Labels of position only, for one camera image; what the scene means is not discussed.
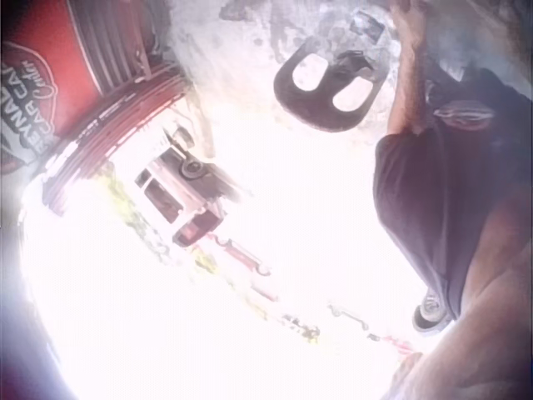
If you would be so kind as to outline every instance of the sign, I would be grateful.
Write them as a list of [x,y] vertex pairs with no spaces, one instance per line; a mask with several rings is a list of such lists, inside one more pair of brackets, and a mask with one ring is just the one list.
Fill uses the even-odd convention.
[[2,162],[5,174],[33,163],[53,145],[57,85],[41,55],[13,42],[2,44],[1,77],[2,155],[10,160],[10,167]]

